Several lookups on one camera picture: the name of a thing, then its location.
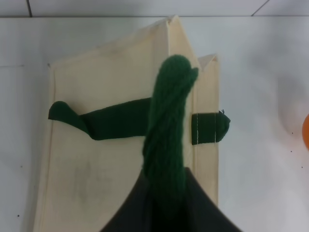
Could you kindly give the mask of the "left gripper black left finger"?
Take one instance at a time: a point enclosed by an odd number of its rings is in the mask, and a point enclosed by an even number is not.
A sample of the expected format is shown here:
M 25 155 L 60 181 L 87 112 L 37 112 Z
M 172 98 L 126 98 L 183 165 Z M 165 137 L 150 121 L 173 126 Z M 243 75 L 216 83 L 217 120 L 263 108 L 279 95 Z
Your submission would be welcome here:
M 148 182 L 140 174 L 128 197 L 104 226 L 103 232 L 150 232 L 152 230 L 153 198 Z

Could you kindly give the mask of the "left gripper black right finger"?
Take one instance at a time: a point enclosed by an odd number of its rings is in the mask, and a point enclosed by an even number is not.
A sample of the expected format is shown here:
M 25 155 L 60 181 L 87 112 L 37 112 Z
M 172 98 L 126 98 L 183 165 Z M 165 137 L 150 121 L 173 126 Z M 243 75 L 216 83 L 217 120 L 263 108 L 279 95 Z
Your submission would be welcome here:
M 239 232 L 212 202 L 194 178 L 190 169 L 186 173 L 186 194 L 183 207 L 181 232 Z

